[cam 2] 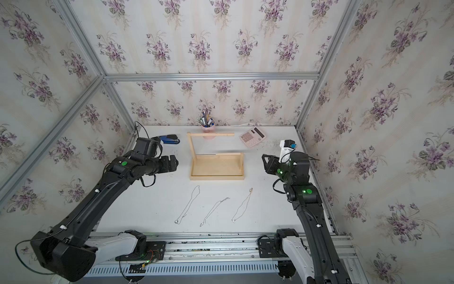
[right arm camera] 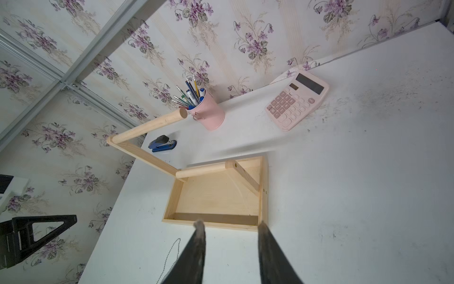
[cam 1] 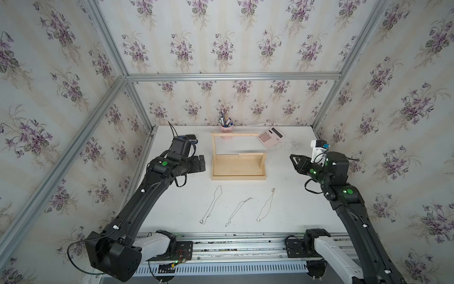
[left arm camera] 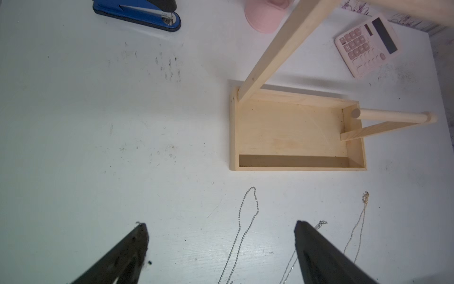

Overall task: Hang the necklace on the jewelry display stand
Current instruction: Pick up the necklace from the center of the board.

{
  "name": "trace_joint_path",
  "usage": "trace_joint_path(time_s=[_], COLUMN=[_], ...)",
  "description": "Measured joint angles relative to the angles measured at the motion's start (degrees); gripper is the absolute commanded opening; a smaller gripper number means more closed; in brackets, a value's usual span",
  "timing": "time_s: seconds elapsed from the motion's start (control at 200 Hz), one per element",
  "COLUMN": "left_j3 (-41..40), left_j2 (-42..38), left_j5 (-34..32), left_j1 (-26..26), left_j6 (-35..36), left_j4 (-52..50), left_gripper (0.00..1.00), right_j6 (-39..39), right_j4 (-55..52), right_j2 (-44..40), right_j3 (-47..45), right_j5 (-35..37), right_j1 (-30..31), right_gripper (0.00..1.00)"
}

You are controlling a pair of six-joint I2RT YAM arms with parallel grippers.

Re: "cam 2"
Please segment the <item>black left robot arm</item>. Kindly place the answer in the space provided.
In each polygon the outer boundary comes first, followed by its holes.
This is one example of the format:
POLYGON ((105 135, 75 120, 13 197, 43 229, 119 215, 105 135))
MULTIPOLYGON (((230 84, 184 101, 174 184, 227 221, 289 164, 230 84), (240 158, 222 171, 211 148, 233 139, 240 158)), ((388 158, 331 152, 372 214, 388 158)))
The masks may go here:
POLYGON ((135 181, 176 171, 176 156, 164 156, 162 151, 159 137, 137 138, 132 150, 105 166, 99 182, 71 213, 49 232, 39 231, 28 241, 45 269, 44 275, 75 282, 99 263, 116 257, 140 259, 147 255, 146 237, 135 230, 101 241, 88 238, 109 207, 135 181))

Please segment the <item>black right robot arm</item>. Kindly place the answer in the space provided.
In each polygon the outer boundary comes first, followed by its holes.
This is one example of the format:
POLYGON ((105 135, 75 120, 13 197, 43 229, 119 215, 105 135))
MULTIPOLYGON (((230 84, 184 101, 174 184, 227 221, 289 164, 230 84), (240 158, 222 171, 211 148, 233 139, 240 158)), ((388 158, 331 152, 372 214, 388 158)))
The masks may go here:
POLYGON ((326 225, 320 193, 309 181, 312 157, 296 151, 283 157, 263 154, 261 158, 265 172, 283 183, 280 193, 291 203, 306 237, 302 241, 291 228, 276 231, 275 253, 288 258, 278 265, 279 275, 288 279, 298 275, 304 284, 350 284, 326 225))

